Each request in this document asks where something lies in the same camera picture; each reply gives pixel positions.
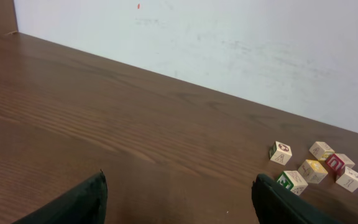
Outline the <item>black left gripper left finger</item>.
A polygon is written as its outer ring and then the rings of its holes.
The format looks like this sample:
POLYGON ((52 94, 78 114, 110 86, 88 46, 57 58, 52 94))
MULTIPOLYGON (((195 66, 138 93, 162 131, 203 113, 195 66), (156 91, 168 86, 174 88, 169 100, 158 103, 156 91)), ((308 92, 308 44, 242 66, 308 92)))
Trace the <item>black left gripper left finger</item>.
POLYGON ((103 224, 106 218, 108 185, 102 171, 76 185, 16 224, 103 224))

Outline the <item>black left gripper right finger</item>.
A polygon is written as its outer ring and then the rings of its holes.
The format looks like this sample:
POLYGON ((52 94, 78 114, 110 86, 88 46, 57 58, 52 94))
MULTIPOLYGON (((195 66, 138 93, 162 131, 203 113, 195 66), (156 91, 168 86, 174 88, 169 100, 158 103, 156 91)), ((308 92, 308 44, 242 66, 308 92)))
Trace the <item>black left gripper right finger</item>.
POLYGON ((252 203, 260 223, 338 223, 265 174, 258 174, 253 181, 252 203))

